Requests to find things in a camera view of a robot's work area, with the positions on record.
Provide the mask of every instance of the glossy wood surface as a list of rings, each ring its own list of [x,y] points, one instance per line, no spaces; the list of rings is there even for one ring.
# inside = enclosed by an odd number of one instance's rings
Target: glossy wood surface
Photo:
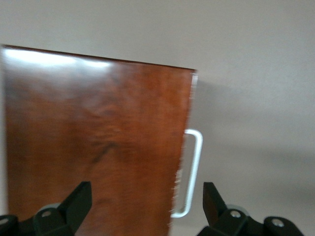
[[[194,70],[3,46],[9,211],[26,219],[83,180],[78,236],[165,236]]]

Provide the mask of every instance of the silver door handle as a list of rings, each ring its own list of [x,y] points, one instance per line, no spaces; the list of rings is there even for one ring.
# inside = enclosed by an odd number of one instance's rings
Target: silver door handle
[[[203,142],[202,134],[198,130],[186,129],[185,134],[190,134],[195,137],[195,148],[193,152],[193,159],[192,159],[192,164],[191,164],[191,169],[190,169],[190,177],[188,181],[188,187],[187,187],[187,192],[185,196],[184,206],[179,211],[172,213],[171,214],[172,218],[181,218],[187,215],[187,213],[189,212],[191,208],[193,190],[195,188],[202,142]]]

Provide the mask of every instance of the screw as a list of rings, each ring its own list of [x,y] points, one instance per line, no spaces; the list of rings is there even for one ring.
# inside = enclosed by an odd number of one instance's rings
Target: screw
[[[0,220],[0,225],[4,225],[8,222],[9,220],[7,218],[4,218],[2,220]]]
[[[236,210],[233,210],[230,212],[231,216],[235,217],[235,218],[240,218],[241,217],[241,214],[236,211]]]
[[[51,212],[50,211],[45,211],[44,213],[42,213],[41,217],[46,217],[46,216],[50,216]]]
[[[283,227],[284,226],[284,223],[281,220],[277,219],[277,218],[272,219],[271,222],[277,227]]]

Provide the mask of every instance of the gray background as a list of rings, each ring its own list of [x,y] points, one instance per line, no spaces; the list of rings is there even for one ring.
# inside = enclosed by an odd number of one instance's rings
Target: gray background
[[[314,235],[315,1],[1,0],[0,43],[197,69],[189,126],[204,147],[191,212],[171,234],[206,225],[213,181],[254,219]],[[4,213],[3,151],[0,167]]]

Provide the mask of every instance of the reddish-brown wood panel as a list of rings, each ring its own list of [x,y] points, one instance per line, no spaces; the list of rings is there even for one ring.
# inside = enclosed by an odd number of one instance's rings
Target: reddish-brown wood panel
[[[194,70],[2,47],[9,211],[92,182],[79,236],[165,236]]]

